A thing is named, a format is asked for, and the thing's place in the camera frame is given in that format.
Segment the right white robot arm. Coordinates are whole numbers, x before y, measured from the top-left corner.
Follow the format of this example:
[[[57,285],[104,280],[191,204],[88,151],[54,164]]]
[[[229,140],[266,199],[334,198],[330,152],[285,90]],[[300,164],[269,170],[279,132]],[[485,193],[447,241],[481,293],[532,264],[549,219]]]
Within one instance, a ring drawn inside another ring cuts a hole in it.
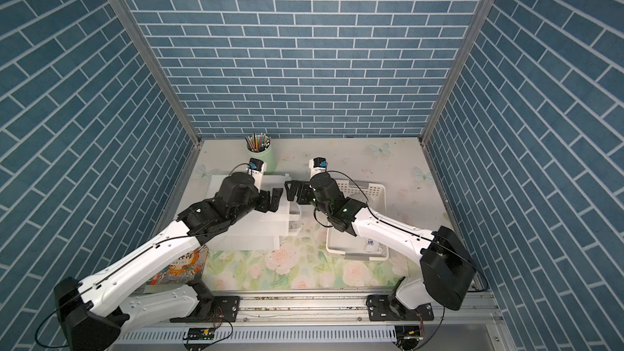
[[[413,320],[419,308],[432,302],[460,310],[478,270],[452,229],[442,226],[432,231],[388,218],[367,202],[346,197],[327,172],[284,186],[289,201],[312,205],[336,231],[378,242],[419,264],[421,275],[401,278],[386,298],[394,318]]]

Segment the white insulated delivery bag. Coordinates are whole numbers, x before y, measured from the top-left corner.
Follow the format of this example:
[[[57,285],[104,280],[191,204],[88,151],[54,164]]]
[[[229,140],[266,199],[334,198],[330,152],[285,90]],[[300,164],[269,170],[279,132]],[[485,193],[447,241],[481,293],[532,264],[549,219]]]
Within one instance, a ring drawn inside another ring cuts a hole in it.
[[[294,224],[300,220],[301,213],[301,207],[282,193],[276,212],[252,211],[227,232],[209,240],[206,246],[211,251],[277,250],[291,228],[296,228]]]

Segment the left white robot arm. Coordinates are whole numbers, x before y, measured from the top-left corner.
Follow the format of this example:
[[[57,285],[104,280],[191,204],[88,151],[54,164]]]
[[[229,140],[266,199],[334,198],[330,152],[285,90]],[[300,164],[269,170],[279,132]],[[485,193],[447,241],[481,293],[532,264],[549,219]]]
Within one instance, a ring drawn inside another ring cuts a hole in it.
[[[212,319],[214,295],[196,275],[168,292],[133,297],[148,279],[186,253],[227,232],[252,211],[279,209],[284,190],[261,190],[247,172],[227,176],[213,198],[193,203],[162,232],[118,262],[54,289],[55,311],[71,350],[105,350],[120,336],[169,319]]]

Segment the white ice pack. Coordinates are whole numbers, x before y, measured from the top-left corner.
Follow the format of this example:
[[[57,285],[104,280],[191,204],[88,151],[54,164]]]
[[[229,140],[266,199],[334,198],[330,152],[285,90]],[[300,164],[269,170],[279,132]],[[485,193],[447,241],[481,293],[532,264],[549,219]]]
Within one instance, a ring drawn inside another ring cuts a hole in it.
[[[363,249],[364,249],[364,252],[367,253],[368,255],[383,256],[385,252],[384,245],[382,245],[376,240],[372,240],[369,238],[365,240],[365,245]]]

